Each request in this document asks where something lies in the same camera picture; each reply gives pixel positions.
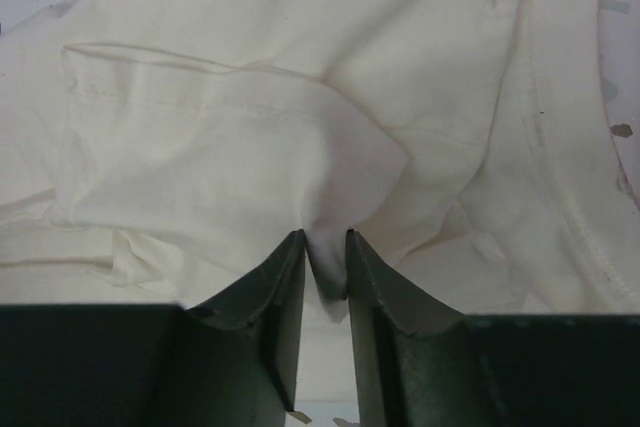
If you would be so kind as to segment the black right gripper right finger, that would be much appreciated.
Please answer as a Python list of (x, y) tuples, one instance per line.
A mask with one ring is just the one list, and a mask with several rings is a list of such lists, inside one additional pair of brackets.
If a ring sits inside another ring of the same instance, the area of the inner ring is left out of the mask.
[(498, 425), (463, 314), (387, 265), (354, 230), (346, 267), (361, 425)]

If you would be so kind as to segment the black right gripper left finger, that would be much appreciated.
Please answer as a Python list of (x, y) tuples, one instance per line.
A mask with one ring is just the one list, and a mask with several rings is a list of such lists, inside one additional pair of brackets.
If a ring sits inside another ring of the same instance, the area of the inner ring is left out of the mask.
[(167, 426), (282, 426), (295, 404), (306, 238), (293, 231), (259, 266), (179, 322), (164, 370)]

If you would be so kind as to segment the cream t shirt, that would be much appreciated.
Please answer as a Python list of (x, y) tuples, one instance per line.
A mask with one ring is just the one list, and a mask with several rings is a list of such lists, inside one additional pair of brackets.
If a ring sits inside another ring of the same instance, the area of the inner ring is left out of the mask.
[(293, 230), (465, 312), (635, 312), (599, 0), (71, 0), (1, 37), (1, 299), (198, 304)]

